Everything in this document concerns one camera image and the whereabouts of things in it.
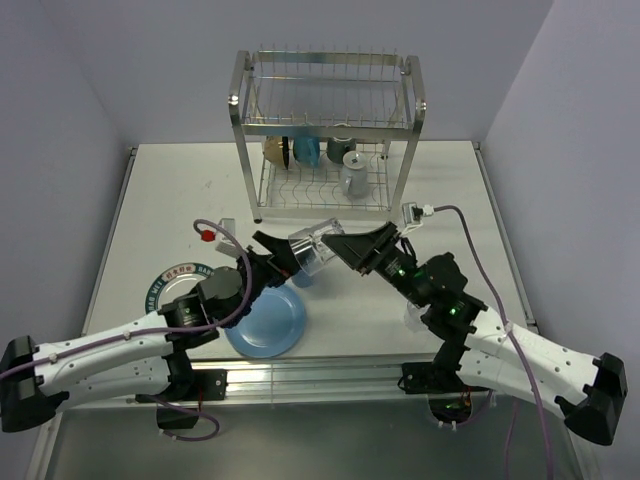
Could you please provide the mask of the blue plastic tumbler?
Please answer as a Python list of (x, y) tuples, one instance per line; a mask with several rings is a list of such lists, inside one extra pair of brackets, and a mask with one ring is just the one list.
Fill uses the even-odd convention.
[(309, 288), (314, 284), (313, 278), (304, 271), (299, 271), (293, 275), (291, 281), (297, 288)]

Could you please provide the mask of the clear glass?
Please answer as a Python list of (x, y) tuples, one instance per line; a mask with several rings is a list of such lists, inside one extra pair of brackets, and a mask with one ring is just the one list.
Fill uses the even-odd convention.
[(421, 317), (428, 312), (429, 308), (429, 305), (418, 307), (413, 303), (408, 302), (406, 304), (406, 309), (403, 317), (404, 325), (406, 326), (406, 328), (413, 333), (426, 331), (427, 327), (422, 322)]
[(323, 270), (336, 254), (325, 245), (324, 235), (340, 235), (344, 229), (335, 217), (324, 220), (315, 225), (305, 227), (288, 237), (289, 246), (300, 270), (307, 276), (313, 277)]

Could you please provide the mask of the blue round plate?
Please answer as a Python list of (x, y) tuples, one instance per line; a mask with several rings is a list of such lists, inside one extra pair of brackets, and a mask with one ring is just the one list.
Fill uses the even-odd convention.
[(288, 287), (265, 289), (250, 313), (225, 330), (239, 354), (250, 358), (273, 358), (293, 348), (304, 334), (307, 312), (298, 293)]

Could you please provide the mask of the light grey mug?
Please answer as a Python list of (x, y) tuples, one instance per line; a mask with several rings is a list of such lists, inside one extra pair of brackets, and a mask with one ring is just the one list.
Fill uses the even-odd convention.
[(343, 156), (340, 187), (343, 194), (352, 199), (360, 199), (368, 195), (368, 160), (364, 154), (349, 151)]

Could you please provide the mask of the dark green mug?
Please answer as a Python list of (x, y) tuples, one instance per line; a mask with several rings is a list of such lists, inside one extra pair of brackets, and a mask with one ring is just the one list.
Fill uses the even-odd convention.
[(326, 156), (334, 164), (342, 165), (346, 153), (357, 148), (357, 141), (353, 137), (330, 137), (327, 141)]

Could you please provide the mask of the black bowl tan outside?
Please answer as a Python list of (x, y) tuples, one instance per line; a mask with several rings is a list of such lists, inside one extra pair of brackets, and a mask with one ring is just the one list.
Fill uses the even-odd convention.
[(263, 142), (263, 156), (277, 168), (288, 170), (290, 162), (289, 138), (286, 136), (267, 136)]

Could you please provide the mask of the blue flower mug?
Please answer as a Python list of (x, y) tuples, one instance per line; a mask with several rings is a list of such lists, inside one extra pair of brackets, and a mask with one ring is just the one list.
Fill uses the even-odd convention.
[(298, 136), (294, 138), (293, 155), (299, 164), (317, 168), (320, 164), (320, 154), (318, 137)]

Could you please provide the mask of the white plate teal rim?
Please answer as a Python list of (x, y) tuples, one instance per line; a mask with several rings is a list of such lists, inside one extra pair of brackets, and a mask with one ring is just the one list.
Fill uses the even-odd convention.
[(188, 294), (199, 281), (209, 277), (212, 272), (211, 266), (197, 262), (169, 267), (159, 274), (147, 289), (144, 299), (145, 312), (158, 310), (162, 305)]

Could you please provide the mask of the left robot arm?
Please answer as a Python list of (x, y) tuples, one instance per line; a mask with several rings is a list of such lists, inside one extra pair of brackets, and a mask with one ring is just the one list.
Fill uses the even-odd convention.
[(265, 253), (238, 247), (187, 294), (145, 316), (93, 335), (36, 343), (12, 339), (1, 357), (1, 430), (38, 427), (78, 405), (133, 395), (168, 405), (191, 394), (188, 351), (219, 338), (251, 312), (263, 290), (283, 285), (301, 267), (288, 240), (253, 235)]

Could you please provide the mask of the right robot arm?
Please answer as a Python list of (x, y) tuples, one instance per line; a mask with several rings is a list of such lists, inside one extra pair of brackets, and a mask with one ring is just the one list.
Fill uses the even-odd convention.
[(432, 361), (404, 367), (408, 394), (491, 389), (541, 403), (579, 437), (612, 444), (628, 386), (623, 361), (573, 351), (524, 327), (465, 291), (450, 252), (419, 264), (400, 248), (393, 223), (363, 234), (325, 234), (323, 243), (362, 275), (375, 272), (409, 303), (442, 345)]

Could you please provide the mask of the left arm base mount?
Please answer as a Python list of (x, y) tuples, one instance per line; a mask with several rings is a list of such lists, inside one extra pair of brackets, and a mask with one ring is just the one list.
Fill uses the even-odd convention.
[[(137, 395), (136, 402), (156, 405), (156, 424), (162, 435), (184, 442), (208, 440), (217, 436), (221, 427), (215, 417), (204, 411), (204, 404), (225, 399), (227, 377), (228, 371), (225, 369), (195, 370), (193, 380), (185, 388)], [(213, 431), (210, 434), (202, 437), (182, 434), (182, 431), (194, 429), (200, 419), (212, 424)]]

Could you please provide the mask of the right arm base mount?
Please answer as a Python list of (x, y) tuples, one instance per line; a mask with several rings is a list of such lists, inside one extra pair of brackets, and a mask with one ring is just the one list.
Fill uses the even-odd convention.
[(429, 400), (431, 414), (444, 423), (467, 421), (473, 411), (470, 389), (451, 372), (431, 362), (406, 362), (401, 365), (397, 387), (407, 395), (446, 395)]

